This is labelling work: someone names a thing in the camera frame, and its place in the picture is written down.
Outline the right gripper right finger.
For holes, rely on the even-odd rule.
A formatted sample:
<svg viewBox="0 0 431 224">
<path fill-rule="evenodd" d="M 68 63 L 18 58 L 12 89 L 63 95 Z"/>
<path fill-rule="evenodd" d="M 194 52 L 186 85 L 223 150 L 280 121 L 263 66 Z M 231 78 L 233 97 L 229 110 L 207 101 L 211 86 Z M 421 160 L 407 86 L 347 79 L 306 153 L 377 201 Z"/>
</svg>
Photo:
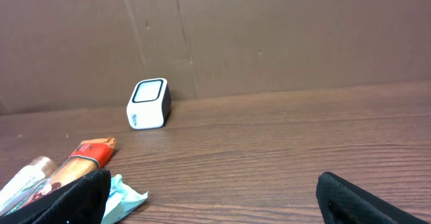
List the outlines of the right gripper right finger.
<svg viewBox="0 0 431 224">
<path fill-rule="evenodd" d="M 319 176 L 316 198 L 325 224 L 427 224 L 331 172 Z"/>
</svg>

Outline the orange spaghetti packet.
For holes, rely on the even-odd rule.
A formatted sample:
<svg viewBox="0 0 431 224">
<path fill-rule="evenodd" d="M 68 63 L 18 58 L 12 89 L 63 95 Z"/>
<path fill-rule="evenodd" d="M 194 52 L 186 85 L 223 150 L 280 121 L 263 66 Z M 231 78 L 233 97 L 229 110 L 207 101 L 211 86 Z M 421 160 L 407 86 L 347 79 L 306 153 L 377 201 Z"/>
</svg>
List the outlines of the orange spaghetti packet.
<svg viewBox="0 0 431 224">
<path fill-rule="evenodd" d="M 44 180 L 41 184 L 37 185 L 35 191 L 14 207 L 9 214 L 92 171 L 102 169 L 112 157 L 116 143 L 114 137 L 82 141 L 65 163 L 48 180 Z"/>
</svg>

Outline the teal snack packet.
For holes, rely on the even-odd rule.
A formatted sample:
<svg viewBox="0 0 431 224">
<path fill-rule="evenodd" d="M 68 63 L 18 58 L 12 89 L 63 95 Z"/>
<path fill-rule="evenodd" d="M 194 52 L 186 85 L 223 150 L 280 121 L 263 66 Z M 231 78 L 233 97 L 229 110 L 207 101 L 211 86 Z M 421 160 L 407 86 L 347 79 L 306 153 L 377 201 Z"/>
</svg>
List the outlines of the teal snack packet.
<svg viewBox="0 0 431 224">
<path fill-rule="evenodd" d="M 113 224 L 124 219 L 147 200 L 148 194 L 149 192 L 144 194 L 136 192 L 123 182 L 120 174 L 112 177 L 101 224 Z"/>
</svg>

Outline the white tube gold cap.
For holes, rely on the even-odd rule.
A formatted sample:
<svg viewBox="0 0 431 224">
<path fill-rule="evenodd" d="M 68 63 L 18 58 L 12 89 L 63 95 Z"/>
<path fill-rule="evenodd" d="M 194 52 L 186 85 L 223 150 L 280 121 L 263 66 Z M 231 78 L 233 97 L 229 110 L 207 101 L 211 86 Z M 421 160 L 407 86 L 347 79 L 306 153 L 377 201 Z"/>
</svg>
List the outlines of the white tube gold cap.
<svg viewBox="0 0 431 224">
<path fill-rule="evenodd" d="M 57 169 L 58 165 L 45 156 L 37 157 L 24 166 L 1 189 L 1 216 L 28 198 L 37 185 L 47 180 Z"/>
</svg>

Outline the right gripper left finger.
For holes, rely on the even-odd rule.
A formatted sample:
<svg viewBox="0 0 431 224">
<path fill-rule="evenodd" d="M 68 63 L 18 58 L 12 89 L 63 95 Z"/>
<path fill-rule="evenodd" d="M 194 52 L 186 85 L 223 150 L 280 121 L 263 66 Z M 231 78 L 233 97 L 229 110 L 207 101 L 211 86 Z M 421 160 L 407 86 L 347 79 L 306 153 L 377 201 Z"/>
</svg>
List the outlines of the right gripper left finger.
<svg viewBox="0 0 431 224">
<path fill-rule="evenodd" d="M 110 193 L 109 170 L 95 170 L 1 218 L 1 224 L 100 224 Z"/>
</svg>

